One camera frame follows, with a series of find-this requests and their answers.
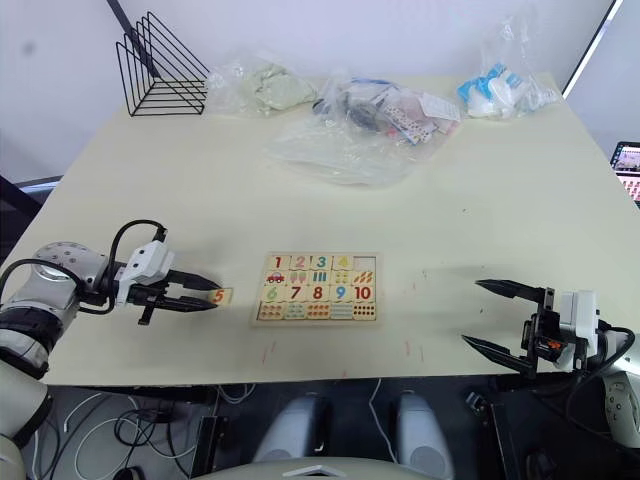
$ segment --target plastic bag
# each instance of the plastic bag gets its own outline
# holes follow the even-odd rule
[[[313,107],[267,148],[338,184],[386,185],[408,175],[460,122],[455,104],[385,80],[334,77]]]
[[[205,112],[268,116],[316,99],[312,84],[267,57],[245,54],[214,68]]]
[[[533,11],[505,19],[482,45],[481,75],[458,87],[471,117],[509,119],[556,102],[558,94],[541,85],[529,64]]]

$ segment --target red car picture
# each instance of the red car picture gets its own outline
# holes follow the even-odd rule
[[[280,272],[275,272],[267,277],[267,282],[269,283],[282,283],[284,282],[284,275]]]

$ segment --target wall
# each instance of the wall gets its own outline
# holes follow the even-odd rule
[[[640,1],[625,0],[567,98],[607,157],[640,142]]]
[[[240,47],[274,51],[303,73],[471,74],[478,42],[525,0],[121,0],[130,19],[164,19],[205,64]],[[609,0],[536,0],[536,66],[567,81]],[[0,2],[0,173],[61,175],[123,104],[105,0]]]

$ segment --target black wire rack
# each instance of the black wire rack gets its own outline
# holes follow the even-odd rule
[[[200,115],[209,69],[153,13],[116,42],[129,115]]]

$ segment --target white table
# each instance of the white table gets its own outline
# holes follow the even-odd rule
[[[436,94],[457,84],[399,80]],[[307,106],[267,120],[123,110],[98,132],[8,261],[56,240],[106,253],[122,224],[153,218],[169,228],[174,268],[233,287],[234,299],[201,313],[156,311],[148,327],[137,325],[139,307],[81,314],[51,355],[48,383],[507,372],[460,334],[519,353],[535,305],[473,284],[482,278],[594,289],[603,318],[640,330],[640,212],[564,102],[509,124],[467,121],[427,164],[382,189],[329,185],[268,161],[267,142],[304,115]],[[119,258],[151,235],[128,234]],[[381,253],[382,325],[250,327],[268,251]]]

